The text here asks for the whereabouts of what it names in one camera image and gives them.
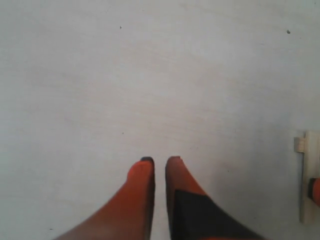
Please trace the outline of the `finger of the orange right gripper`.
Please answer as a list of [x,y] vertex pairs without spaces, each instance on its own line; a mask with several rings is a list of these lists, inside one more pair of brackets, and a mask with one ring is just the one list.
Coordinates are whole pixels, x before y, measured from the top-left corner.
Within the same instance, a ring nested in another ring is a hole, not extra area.
[[314,203],[320,203],[320,178],[310,178],[308,183],[307,196]]

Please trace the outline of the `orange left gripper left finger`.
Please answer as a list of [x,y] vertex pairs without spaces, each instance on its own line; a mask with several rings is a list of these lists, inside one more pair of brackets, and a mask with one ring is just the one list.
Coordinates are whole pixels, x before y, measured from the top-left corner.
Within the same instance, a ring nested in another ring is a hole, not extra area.
[[150,156],[132,165],[125,183],[97,212],[59,240],[149,240],[155,203],[155,166]]

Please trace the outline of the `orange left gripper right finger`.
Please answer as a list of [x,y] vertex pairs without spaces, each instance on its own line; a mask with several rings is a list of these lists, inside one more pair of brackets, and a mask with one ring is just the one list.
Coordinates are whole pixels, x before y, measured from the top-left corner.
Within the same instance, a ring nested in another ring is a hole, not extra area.
[[172,156],[167,160],[165,182],[171,239],[263,239],[222,210],[200,187],[181,157]]

